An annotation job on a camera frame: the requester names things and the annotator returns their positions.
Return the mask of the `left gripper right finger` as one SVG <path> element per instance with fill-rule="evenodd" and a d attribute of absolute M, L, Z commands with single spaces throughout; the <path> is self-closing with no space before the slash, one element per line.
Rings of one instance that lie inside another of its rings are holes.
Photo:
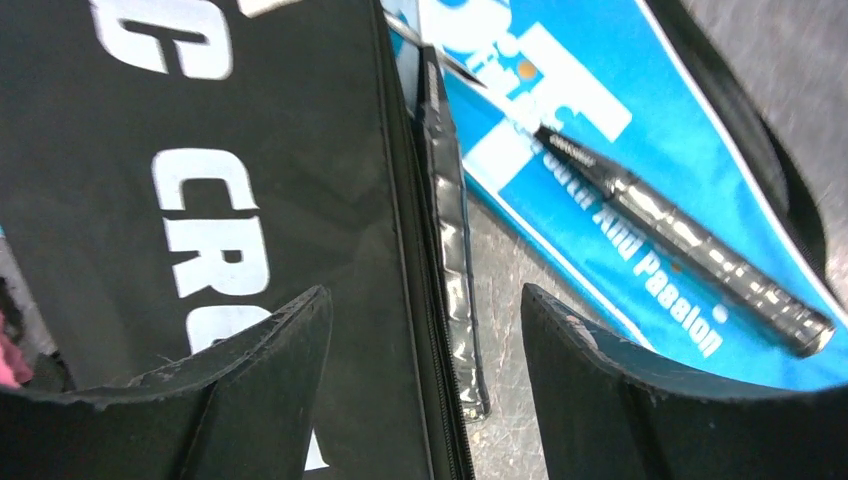
<path fill-rule="evenodd" d="M 584 318 L 535 284 L 522 336 L 553 479 L 843 479 L 847 391 L 697 370 Z"/>

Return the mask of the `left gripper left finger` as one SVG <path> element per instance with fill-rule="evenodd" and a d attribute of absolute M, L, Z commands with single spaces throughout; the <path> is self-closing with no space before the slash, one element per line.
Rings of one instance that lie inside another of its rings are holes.
<path fill-rule="evenodd" d="M 299 479 L 332 326 L 315 286 L 124 386 L 1 392 L 5 479 Z"/>

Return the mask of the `black Crossway racket bag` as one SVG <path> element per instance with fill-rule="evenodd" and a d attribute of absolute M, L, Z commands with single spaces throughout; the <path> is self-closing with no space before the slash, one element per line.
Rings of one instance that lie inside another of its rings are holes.
<path fill-rule="evenodd" d="M 470 479 L 434 222 L 377 1 L 5 1 L 23 388 L 129 384 L 332 301 L 299 479 Z"/>

